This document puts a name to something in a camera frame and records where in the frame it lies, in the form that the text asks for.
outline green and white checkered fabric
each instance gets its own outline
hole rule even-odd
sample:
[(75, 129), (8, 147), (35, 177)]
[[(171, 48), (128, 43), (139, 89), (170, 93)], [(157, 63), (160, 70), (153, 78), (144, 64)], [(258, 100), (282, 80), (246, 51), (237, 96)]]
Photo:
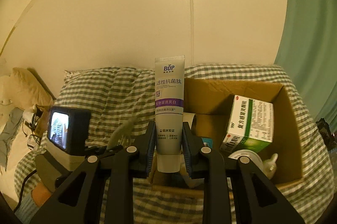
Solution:
[[(303, 181), (282, 190), (283, 195), (301, 214), (306, 223), (315, 223), (330, 203), (334, 180), (329, 155), (308, 109), (295, 86), (279, 66), (197, 65), (185, 69), (188, 78), (253, 80), (282, 83), (288, 92), (300, 132)], [(133, 135), (145, 133), (154, 118), (154, 71), (135, 68), (101, 68), (85, 70), (67, 78), (56, 105), (82, 107), (92, 111), (87, 145), (107, 144), (114, 130), (132, 115), (137, 115)], [(16, 192), (23, 179), (35, 169), (34, 157), (41, 147), (26, 155), (15, 173)], [(39, 178), (28, 180), (25, 194)], [(103, 223), (105, 202), (102, 206)], [(135, 223), (201, 223), (203, 201), (153, 191), (146, 180), (134, 180)]]

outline white toothpaste tube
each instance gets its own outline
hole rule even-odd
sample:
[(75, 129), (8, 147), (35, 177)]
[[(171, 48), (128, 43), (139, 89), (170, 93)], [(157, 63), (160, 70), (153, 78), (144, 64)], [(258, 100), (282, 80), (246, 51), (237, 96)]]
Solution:
[(156, 149), (159, 172), (180, 170), (185, 56), (155, 59)]

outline curtain fold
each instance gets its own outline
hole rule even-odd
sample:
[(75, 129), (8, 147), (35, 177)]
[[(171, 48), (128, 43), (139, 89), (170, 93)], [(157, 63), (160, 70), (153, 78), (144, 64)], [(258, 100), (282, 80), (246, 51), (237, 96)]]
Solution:
[(314, 120), (337, 130), (337, 0), (288, 0), (275, 64), (294, 82)]

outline purple stripe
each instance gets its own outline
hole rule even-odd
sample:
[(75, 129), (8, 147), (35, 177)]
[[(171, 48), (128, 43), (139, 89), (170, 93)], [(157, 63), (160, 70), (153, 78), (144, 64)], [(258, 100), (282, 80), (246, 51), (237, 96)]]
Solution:
[(184, 107), (184, 100), (181, 99), (161, 99), (156, 100), (156, 108), (161, 106), (179, 106)]

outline illuminated screen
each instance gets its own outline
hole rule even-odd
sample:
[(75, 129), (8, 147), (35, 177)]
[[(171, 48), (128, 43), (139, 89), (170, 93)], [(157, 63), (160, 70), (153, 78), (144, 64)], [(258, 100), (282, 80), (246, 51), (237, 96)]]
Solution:
[(69, 126), (69, 116), (54, 112), (50, 125), (49, 139), (55, 145), (65, 149), (67, 147), (67, 135)]

